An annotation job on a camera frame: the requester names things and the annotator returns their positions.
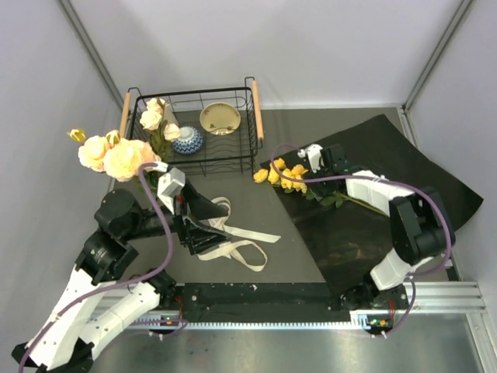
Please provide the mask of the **white printed ribbon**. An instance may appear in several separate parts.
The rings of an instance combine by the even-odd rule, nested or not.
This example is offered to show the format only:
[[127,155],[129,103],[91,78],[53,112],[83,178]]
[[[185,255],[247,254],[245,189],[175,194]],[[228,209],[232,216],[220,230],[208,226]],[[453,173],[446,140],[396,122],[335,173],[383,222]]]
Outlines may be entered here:
[[[202,261],[211,261],[221,257],[226,257],[230,260],[238,261],[241,265],[253,272],[263,271],[268,263],[268,256],[259,245],[259,242],[273,244],[278,242],[281,239],[281,236],[226,225],[227,220],[231,217],[231,202],[226,197],[214,198],[212,202],[218,207],[225,207],[228,211],[228,215],[222,218],[208,219],[207,222],[209,226],[228,233],[231,237],[238,239],[238,241],[233,242],[232,240],[228,240],[227,242],[218,244],[206,253],[197,254],[196,257]],[[238,251],[240,247],[245,246],[251,246],[259,252],[262,255],[263,263],[259,265],[248,263],[244,256]]]

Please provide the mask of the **yellow rose bunch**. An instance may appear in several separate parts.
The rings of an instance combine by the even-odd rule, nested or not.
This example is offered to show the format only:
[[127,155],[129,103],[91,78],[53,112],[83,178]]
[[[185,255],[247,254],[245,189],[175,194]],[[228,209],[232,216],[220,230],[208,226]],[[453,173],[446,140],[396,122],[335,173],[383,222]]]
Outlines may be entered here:
[[278,158],[274,161],[276,168],[273,168],[273,164],[269,164],[268,169],[259,168],[253,174],[253,180],[255,183],[268,183],[273,188],[280,188],[286,194],[296,194],[301,195],[305,200],[314,200],[319,205],[326,207],[332,206],[340,208],[344,202],[352,202],[361,207],[373,211],[378,214],[386,216],[387,214],[379,210],[376,207],[372,207],[366,202],[361,202],[358,199],[346,196],[344,193],[339,191],[332,192],[329,197],[324,197],[321,200],[313,194],[310,187],[301,181],[304,179],[303,176],[309,172],[309,170],[303,164],[296,164],[293,168],[287,168],[285,161],[282,158]]

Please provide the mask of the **black wrapping paper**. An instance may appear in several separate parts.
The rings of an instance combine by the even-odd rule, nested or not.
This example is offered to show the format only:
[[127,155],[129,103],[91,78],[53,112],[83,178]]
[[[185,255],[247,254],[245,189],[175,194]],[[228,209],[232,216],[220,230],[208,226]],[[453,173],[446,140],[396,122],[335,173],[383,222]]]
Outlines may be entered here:
[[331,292],[348,309],[383,302],[441,256],[482,198],[375,116],[270,159],[279,196]]

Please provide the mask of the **pale pink rose spray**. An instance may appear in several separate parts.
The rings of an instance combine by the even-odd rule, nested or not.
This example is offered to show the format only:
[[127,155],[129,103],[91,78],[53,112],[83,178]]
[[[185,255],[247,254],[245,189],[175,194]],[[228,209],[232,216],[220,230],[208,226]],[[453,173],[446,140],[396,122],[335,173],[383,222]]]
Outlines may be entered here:
[[167,161],[172,145],[181,131],[178,121],[168,101],[154,97],[146,102],[146,110],[139,120],[142,128],[149,134],[149,143],[154,153],[163,161]]

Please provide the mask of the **pink peony stem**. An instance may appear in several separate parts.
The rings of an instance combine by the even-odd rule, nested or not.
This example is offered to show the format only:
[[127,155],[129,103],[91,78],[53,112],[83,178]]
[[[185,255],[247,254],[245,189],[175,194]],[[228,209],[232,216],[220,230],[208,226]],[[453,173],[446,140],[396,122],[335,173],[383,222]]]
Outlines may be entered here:
[[[111,140],[116,140],[114,131],[109,134]],[[138,176],[139,168],[144,163],[161,161],[160,156],[147,142],[120,138],[117,143],[111,143],[108,137],[100,139],[104,147],[100,172],[121,183]]]

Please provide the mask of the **large peach peony stem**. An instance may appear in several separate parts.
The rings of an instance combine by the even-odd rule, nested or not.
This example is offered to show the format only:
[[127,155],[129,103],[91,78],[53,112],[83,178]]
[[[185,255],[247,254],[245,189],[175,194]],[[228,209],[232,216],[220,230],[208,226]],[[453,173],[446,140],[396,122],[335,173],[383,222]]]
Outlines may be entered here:
[[110,149],[105,137],[86,137],[82,129],[74,128],[67,133],[68,137],[79,144],[78,159],[82,166],[102,173],[104,171],[103,159]]

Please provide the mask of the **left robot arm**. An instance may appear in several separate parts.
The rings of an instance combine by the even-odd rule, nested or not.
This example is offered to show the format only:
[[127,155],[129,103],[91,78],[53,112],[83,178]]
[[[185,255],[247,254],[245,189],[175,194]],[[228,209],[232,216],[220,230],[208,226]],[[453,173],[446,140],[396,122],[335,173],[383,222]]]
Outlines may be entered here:
[[89,371],[128,326],[176,299],[176,281],[165,265],[120,281],[138,255],[130,241],[177,235],[192,254],[202,253],[230,240],[224,230],[206,223],[228,215],[226,204],[208,200],[184,179],[162,187],[150,210],[128,190],[109,192],[95,213],[98,228],[85,241],[52,314],[32,340],[14,347],[12,357],[19,368]]

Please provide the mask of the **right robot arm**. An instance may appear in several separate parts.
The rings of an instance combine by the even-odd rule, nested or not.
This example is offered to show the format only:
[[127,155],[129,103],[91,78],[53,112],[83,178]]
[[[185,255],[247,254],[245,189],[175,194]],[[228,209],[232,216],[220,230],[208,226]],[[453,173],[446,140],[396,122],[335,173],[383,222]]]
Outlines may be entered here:
[[341,145],[312,144],[299,151],[307,159],[307,179],[319,201],[333,192],[364,202],[389,217],[392,249],[360,284],[341,295],[342,305],[355,310],[381,307],[409,275],[455,243],[455,234],[440,195],[432,187],[417,193],[410,186],[389,182],[363,166],[353,166]]

